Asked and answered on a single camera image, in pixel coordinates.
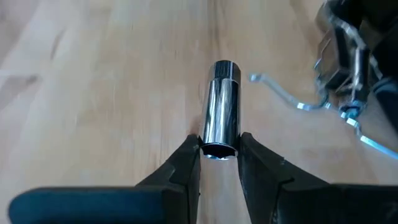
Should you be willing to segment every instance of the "wooden table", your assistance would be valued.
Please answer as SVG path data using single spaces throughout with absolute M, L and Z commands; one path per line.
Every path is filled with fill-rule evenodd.
M 329 182 L 398 184 L 398 161 L 329 111 L 295 110 L 245 78 L 316 101 L 321 0 L 0 1 L 0 211 L 40 186 L 132 186 L 197 128 L 216 60 L 242 70 L 242 130 Z M 364 132 L 398 140 L 377 102 Z M 235 160 L 202 159 L 198 223 L 249 223 Z

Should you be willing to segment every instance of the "light wood grain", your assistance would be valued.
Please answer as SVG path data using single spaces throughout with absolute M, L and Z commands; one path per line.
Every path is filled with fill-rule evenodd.
M 39 186 L 134 185 L 195 129 L 210 65 L 315 101 L 321 0 L 0 1 L 0 221 Z M 398 184 L 398 162 L 327 111 L 242 80 L 242 130 L 330 182 Z M 375 100 L 364 131 L 398 140 Z M 202 159 L 198 223 L 249 223 L 236 161 Z

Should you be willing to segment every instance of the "socket opening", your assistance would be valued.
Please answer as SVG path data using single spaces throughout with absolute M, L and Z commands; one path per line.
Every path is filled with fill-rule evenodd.
M 205 144 L 201 147 L 203 155 L 209 159 L 228 160 L 238 156 L 237 150 L 224 144 Z

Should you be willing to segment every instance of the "wooden surface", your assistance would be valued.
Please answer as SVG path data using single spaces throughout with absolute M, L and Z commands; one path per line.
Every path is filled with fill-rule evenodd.
M 0 221 L 40 186 L 123 185 L 197 129 L 216 60 L 267 72 L 315 101 L 321 0 L 1 0 Z M 330 182 L 398 184 L 398 162 L 327 111 L 286 105 L 242 80 L 242 130 Z M 398 140 L 377 103 L 364 131 Z M 249 223 L 236 161 L 202 159 L 198 223 Z

